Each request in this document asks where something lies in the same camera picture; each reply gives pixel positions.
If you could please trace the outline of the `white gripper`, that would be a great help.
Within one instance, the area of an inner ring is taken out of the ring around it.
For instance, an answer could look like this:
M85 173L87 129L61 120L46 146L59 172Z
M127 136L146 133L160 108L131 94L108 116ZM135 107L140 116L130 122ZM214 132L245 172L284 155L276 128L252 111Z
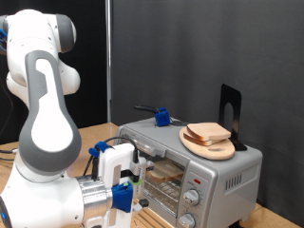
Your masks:
M134 146L124 143L107 148L99 157L99 178L103 181L103 203L99 211L102 228L131 228L132 203L135 193L131 176L133 168ZM146 162L146 168L154 168L152 161ZM133 206L134 212L140 212L149 206L147 199L140 199Z

